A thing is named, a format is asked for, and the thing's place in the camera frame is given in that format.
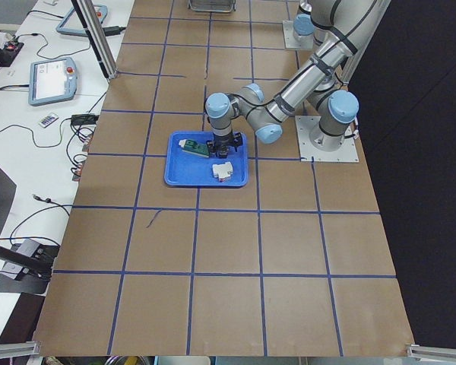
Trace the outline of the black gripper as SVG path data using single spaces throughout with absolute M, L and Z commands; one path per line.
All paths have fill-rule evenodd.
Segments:
M 214 134 L 213 141 L 207 141 L 207 149 L 210 154 L 215 154 L 216 151 L 226 146 L 232 146 L 237 152 L 240 146 L 243 146 L 243 137 L 241 132 L 228 132 L 225 135 Z

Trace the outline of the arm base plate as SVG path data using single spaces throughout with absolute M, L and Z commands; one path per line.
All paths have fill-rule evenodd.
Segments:
M 358 163 L 356 142 L 351 127 L 340 136 L 326 135 L 319 125 L 320 116 L 296 116 L 296 132 L 301 161 Z
M 283 21 L 282 27 L 286 49 L 312 49 L 315 27 L 311 21 Z

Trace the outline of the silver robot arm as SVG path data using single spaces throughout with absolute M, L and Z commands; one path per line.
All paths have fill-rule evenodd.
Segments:
M 336 151 L 348 137 L 346 130 L 355 121 L 359 101 L 336 86 L 335 70 L 371 40 L 379 17 L 377 1 L 302 1 L 293 20 L 293 35 L 313 38 L 315 49 L 309 59 L 269 101 L 257 84 L 231 94 L 211 94 L 205 101 L 213 133 L 207 142 L 209 153 L 225 158 L 231 148 L 242 145 L 240 133 L 232 127 L 239 116 L 261 142 L 275 142 L 282 135 L 282 122 L 305 101 L 320 114 L 309 134 L 311 144 L 322 151 Z
M 327 31 L 312 22 L 312 5 L 306 0 L 299 2 L 292 32 L 297 49 L 316 50 L 327 38 Z

